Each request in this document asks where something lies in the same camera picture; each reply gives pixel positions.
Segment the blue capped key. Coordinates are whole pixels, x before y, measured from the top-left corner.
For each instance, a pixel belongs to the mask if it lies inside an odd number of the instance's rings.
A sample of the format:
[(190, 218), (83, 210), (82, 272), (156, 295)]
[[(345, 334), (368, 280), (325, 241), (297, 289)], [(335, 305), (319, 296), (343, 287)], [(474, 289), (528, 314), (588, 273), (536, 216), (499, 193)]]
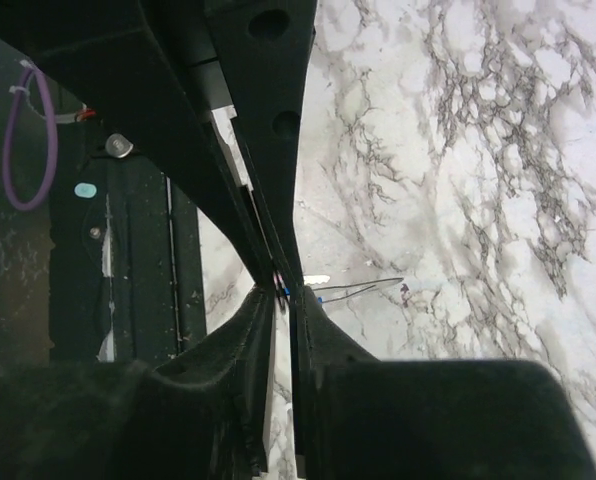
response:
[[(317, 292), (318, 290), (323, 290), (325, 288), (325, 285), (327, 285), (330, 280), (331, 280), (331, 277), (329, 275), (325, 275), (325, 274), (304, 275), (303, 276), (304, 285), (311, 288), (314, 292)], [(287, 297), (287, 298), (290, 297), (290, 290), (289, 290), (289, 288), (287, 288), (287, 286), (284, 283), (282, 283), (281, 292), (284, 294), (285, 297)], [(317, 296), (318, 303), (322, 304), (323, 303), (322, 296), (319, 296), (318, 294), (316, 296)]]

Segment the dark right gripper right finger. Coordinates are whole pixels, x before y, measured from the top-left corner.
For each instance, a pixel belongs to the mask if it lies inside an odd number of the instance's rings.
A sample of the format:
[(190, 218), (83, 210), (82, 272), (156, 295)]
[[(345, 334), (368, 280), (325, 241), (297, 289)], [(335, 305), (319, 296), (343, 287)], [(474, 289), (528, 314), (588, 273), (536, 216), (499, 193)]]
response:
[(381, 361), (290, 292), (303, 479), (596, 479), (563, 388), (525, 360)]

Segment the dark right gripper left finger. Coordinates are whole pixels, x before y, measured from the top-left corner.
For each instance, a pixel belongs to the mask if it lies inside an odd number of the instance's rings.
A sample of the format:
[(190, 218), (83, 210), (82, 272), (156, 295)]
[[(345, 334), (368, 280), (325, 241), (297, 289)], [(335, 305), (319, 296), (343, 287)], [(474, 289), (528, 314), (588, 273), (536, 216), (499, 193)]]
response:
[(250, 479), (268, 467), (275, 299), (252, 289), (191, 350), (0, 366), (0, 479)]

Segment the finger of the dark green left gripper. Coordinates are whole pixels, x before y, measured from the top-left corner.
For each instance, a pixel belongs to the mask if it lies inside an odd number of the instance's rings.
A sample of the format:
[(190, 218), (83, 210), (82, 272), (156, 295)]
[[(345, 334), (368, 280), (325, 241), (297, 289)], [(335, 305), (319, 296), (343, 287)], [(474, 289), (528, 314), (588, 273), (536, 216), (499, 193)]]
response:
[(289, 285), (302, 281), (293, 207), (316, 7), (314, 1), (204, 4), (265, 237)]
[(236, 171), (139, 1), (0, 1), (0, 39), (91, 106), (232, 243), (255, 283), (269, 257)]

